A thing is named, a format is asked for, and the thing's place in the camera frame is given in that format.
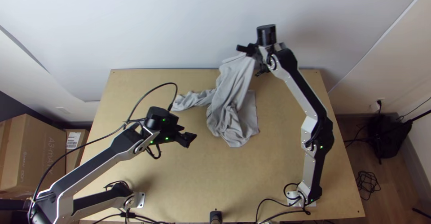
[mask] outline wooden floor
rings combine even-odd
[[[366,123],[365,118],[337,118],[343,139],[353,139],[360,126]],[[365,130],[359,137],[366,137]],[[371,195],[364,205],[364,218],[330,220],[335,224],[429,224],[430,219],[412,211],[412,207],[421,209],[418,194],[399,153],[390,159],[383,159],[379,165],[374,152],[366,143],[357,142],[347,148],[353,173],[357,176],[361,170],[373,172],[381,190]],[[80,221],[80,224],[91,224],[92,221]],[[122,224],[124,222],[104,221],[102,224]],[[317,220],[317,223],[329,223]]]

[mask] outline table surface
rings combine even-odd
[[[323,167],[323,195],[316,207],[307,208],[311,215],[293,213],[274,220],[363,217],[355,177],[321,74],[318,70],[301,72],[334,122],[335,142]],[[214,88],[218,75],[215,69],[112,70],[88,141],[117,129],[136,101],[151,88],[175,82],[179,94],[199,92]],[[225,222],[254,222],[262,199],[286,203],[284,185],[302,178],[304,151],[300,147],[300,127],[305,114],[287,86],[271,74],[253,77],[250,89],[256,91],[260,133],[244,146],[230,148],[222,138],[211,134],[206,125],[206,107],[174,112],[186,131],[198,135],[188,149],[173,142],[161,145],[162,156],[158,160],[142,153],[119,162],[75,197],[98,193],[107,183],[125,180],[134,191],[146,193],[144,208],[134,208],[133,212],[166,222],[208,222],[209,212],[216,208],[223,212]],[[142,101],[133,118],[145,117],[150,106],[166,108],[173,92],[172,86],[154,91]],[[112,139],[113,136],[87,146],[81,162],[107,148]],[[259,220],[297,209],[266,202],[259,211]],[[85,219],[98,220],[118,212],[110,208]]]

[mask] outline black cable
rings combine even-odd
[[[372,172],[359,171],[358,177],[356,178],[356,185],[358,186],[358,191],[364,190],[369,193],[367,198],[361,196],[361,198],[366,201],[369,200],[372,193],[381,190],[376,175]]]
[[[167,222],[164,222],[164,221],[155,221],[155,220],[153,220],[151,218],[148,218],[146,216],[143,216],[143,215],[135,215],[135,218],[136,217],[139,217],[139,218],[142,218],[142,219],[146,219],[146,220],[148,220],[148,221],[150,221],[152,223],[155,223],[155,224],[168,224]]]
[[[150,223],[150,224],[153,224],[153,223],[154,223],[154,222],[146,221],[146,220],[143,220],[143,219],[139,219],[139,218],[137,218],[137,217],[135,217],[134,219],[135,219],[135,220],[138,220],[138,221],[141,221],[141,222],[143,222],[143,223]]]
[[[428,217],[429,219],[431,219],[431,215],[428,215],[427,213],[425,213],[425,212],[423,212],[423,211],[421,211],[421,210],[419,210],[419,209],[412,208],[412,210],[413,210],[414,212],[417,212],[417,213],[419,213],[419,214],[421,214],[421,215],[423,215],[423,216]]]
[[[123,184],[125,184],[126,186],[127,186],[127,188],[129,188],[130,189],[130,187],[129,187],[129,185],[127,184],[127,182],[126,181],[124,181],[124,180],[118,180],[118,181],[114,181],[114,182],[112,182],[112,183],[109,183],[109,184],[107,184],[107,185],[105,185],[105,191],[107,191],[108,190],[108,188],[109,187],[113,187],[114,186],[114,184],[116,184],[116,183],[123,183]]]
[[[355,137],[353,138],[353,140],[347,140],[347,141],[344,141],[345,143],[346,142],[351,142],[351,143],[349,143],[347,146],[346,146],[346,148],[347,147],[349,147],[350,145],[352,145],[355,141],[362,141],[362,140],[359,140],[359,139],[357,139],[358,138],[358,135],[359,135],[359,133],[366,127],[367,125],[364,125],[363,127],[361,127],[360,129],[359,129],[359,131],[356,133],[356,135],[355,135]]]
[[[414,108],[413,110],[411,110],[410,112],[408,112],[407,114],[404,114],[400,117],[398,117],[396,119],[396,121],[401,121],[404,119],[405,116],[409,115],[410,113],[412,113],[413,111],[417,110],[419,107],[421,107],[423,104],[425,104],[426,102],[428,102],[429,100],[431,100],[431,97],[429,97],[427,100],[425,100],[424,102],[422,102],[422,104],[418,105],[416,108]]]
[[[114,215],[106,216],[106,217],[104,217],[104,218],[102,218],[102,219],[100,219],[100,220],[98,220],[96,222],[93,222],[93,224],[99,223],[99,222],[101,222],[101,221],[103,221],[105,219],[108,219],[108,218],[113,217],[113,216],[118,216],[118,215],[121,215],[121,214],[114,214]]]
[[[274,199],[271,199],[271,198],[265,198],[265,199],[263,199],[260,203],[259,203],[259,205],[257,206],[257,210],[256,210],[256,223],[257,223],[257,216],[258,216],[258,214],[259,214],[259,209],[260,209],[260,206],[263,204],[263,202],[265,202],[265,201],[272,201],[272,202],[275,202],[275,203],[277,203],[277,204],[279,204],[279,205],[282,205],[282,206],[285,206],[285,207],[291,207],[291,206],[293,206],[294,204],[296,204],[296,203],[298,203],[298,201],[300,201],[301,199],[300,198],[298,198],[295,202],[293,202],[292,204],[288,204],[288,205],[286,205],[286,204],[283,204],[283,203],[281,203],[281,202],[279,202],[279,201],[276,201],[276,200],[274,200]]]
[[[296,198],[290,198],[290,197],[288,197],[288,196],[286,195],[286,188],[287,188],[287,187],[289,187],[289,186],[291,186],[291,185],[296,185],[296,187],[298,187],[299,183],[289,183],[289,184],[286,184],[286,185],[284,186],[284,188],[283,188],[283,194],[284,194],[284,196],[285,196],[286,198],[288,198],[289,200],[296,200],[296,199],[299,199],[299,198],[300,198],[300,196],[297,196]]]
[[[176,95],[177,95],[177,93],[178,93],[178,85],[177,85],[176,83],[172,83],[172,82],[169,82],[169,83],[163,83],[163,84],[161,84],[161,85],[159,85],[159,86],[156,86],[156,87],[152,88],[152,89],[151,89],[151,90],[149,90],[148,92],[146,92],[146,93],[145,93],[145,94],[144,94],[144,95],[143,95],[143,96],[138,100],[138,102],[135,104],[135,106],[133,107],[132,111],[130,112],[129,117],[127,117],[126,122],[128,122],[128,121],[130,120],[130,118],[132,117],[133,113],[135,112],[135,110],[136,110],[136,108],[138,107],[138,105],[140,104],[140,102],[141,102],[145,97],[147,97],[147,95],[149,95],[151,92],[153,92],[154,90],[156,90],[156,89],[158,89],[158,88],[161,88],[161,87],[163,87],[163,86],[170,85],[170,84],[172,84],[172,85],[174,85],[174,86],[175,86],[175,94],[174,94],[174,97],[173,97],[173,99],[172,99],[172,102],[170,103],[170,105],[169,105],[169,106],[168,106],[168,108],[167,108],[167,110],[168,110],[168,111],[171,111],[172,105],[174,104],[174,101],[175,101]]]
[[[124,223],[125,224],[127,224],[127,218],[128,218],[128,215],[129,215],[129,211],[130,211],[130,208],[128,208],[127,210],[126,210],[126,212],[125,212],[125,217],[124,217]]]

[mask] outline gray towel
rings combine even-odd
[[[172,110],[209,105],[207,126],[215,136],[221,136],[230,147],[244,145],[259,133],[255,92],[248,90],[255,60],[241,53],[223,60],[215,89],[177,95]]]

